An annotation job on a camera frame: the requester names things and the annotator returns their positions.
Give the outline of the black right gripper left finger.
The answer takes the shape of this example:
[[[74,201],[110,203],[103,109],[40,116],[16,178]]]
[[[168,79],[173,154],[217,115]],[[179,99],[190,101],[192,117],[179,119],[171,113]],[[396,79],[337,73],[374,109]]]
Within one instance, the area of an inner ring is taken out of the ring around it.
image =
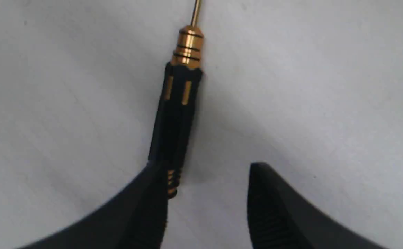
[[[26,249],[159,249],[167,226],[167,172],[148,162],[110,201]]]

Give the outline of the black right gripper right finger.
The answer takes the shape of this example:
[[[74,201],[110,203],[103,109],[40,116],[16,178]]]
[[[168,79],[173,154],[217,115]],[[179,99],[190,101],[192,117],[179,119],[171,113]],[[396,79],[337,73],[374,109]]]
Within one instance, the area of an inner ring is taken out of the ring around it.
[[[247,224],[254,249],[380,249],[324,214],[270,165],[250,165]]]

